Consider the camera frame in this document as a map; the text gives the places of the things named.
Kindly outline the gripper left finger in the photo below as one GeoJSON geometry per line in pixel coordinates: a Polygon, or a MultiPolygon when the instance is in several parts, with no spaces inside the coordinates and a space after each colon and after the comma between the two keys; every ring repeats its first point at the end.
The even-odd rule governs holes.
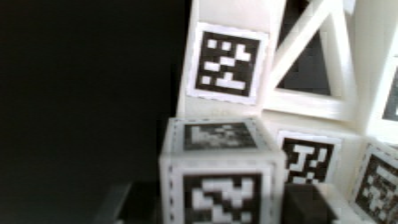
{"type": "Polygon", "coordinates": [[[91,224],[157,224],[158,188],[155,182],[116,184],[91,224]]]}

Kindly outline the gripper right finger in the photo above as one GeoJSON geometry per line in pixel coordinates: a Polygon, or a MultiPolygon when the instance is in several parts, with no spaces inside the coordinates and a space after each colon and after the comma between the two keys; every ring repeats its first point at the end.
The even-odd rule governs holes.
{"type": "Polygon", "coordinates": [[[283,224],[343,224],[343,215],[327,198],[327,184],[286,184],[283,224]]]}

